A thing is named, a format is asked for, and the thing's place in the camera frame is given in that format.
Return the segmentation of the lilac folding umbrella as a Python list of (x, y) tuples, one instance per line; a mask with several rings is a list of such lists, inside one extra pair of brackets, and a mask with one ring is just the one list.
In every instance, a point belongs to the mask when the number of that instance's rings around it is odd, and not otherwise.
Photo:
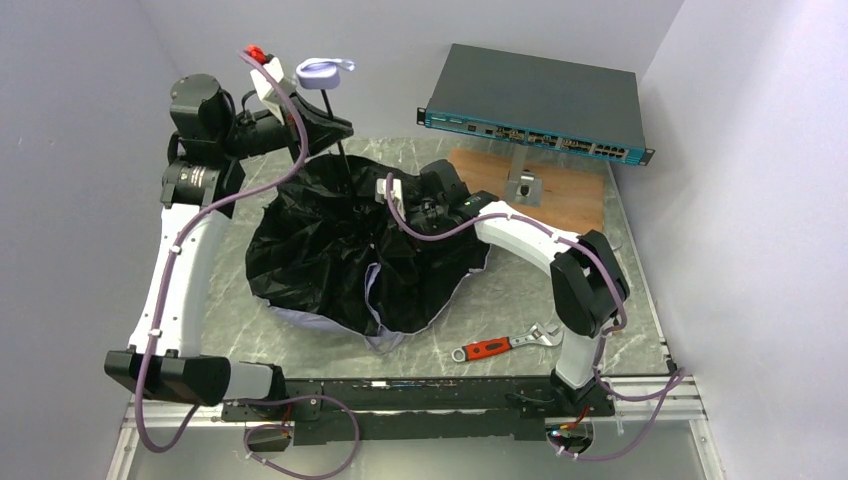
[(275, 60), (251, 61), (257, 94), (278, 118), (291, 118), (301, 153), (247, 247), (252, 294), (296, 325), (363, 336), (393, 349), (426, 329), (460, 283), (483, 270), (486, 243), (463, 233), (417, 243), (374, 199), (389, 168), (332, 153), (308, 156), (307, 134), (291, 95), (296, 83)]

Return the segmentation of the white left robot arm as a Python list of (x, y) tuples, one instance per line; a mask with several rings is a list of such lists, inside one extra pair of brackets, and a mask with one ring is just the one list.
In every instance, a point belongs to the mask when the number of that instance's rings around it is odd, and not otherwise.
[(282, 369), (202, 352), (214, 257), (233, 216), (222, 199), (241, 190), (241, 160), (287, 147), (291, 118), (237, 112), (217, 79), (193, 74), (171, 88), (176, 127), (162, 177), (161, 236), (149, 293), (126, 347), (108, 351), (105, 373), (139, 399), (215, 406), (286, 398)]

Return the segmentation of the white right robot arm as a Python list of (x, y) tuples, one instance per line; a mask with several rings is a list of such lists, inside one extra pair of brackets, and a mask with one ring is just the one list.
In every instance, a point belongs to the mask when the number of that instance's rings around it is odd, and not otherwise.
[(504, 249), (547, 274), (556, 314), (564, 328), (553, 384), (580, 397), (599, 384), (607, 336), (627, 323), (624, 302), (629, 284), (607, 237), (596, 230), (567, 232), (520, 213), (496, 195), (456, 188), (458, 175), (448, 161), (435, 171), (438, 200), (405, 211), (402, 183), (393, 174), (382, 194), (398, 227), (412, 238), (446, 241), (470, 233)]

